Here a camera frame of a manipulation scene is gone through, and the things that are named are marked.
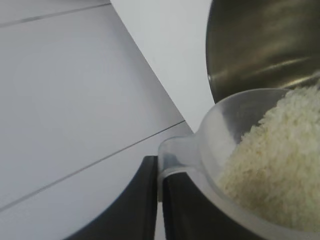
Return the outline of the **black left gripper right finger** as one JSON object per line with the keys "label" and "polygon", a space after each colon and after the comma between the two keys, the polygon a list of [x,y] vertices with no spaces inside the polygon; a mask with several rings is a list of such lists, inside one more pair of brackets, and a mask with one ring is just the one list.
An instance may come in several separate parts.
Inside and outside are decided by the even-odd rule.
{"label": "black left gripper right finger", "polygon": [[164,179],[162,210],[168,240],[250,239],[250,233],[215,207],[187,174]]}

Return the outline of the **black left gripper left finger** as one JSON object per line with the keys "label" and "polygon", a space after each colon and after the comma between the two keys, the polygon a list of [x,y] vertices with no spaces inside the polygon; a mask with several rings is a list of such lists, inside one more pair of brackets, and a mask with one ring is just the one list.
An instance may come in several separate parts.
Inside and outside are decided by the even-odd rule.
{"label": "black left gripper left finger", "polygon": [[158,157],[145,156],[120,196],[68,240],[153,240],[158,208]]}

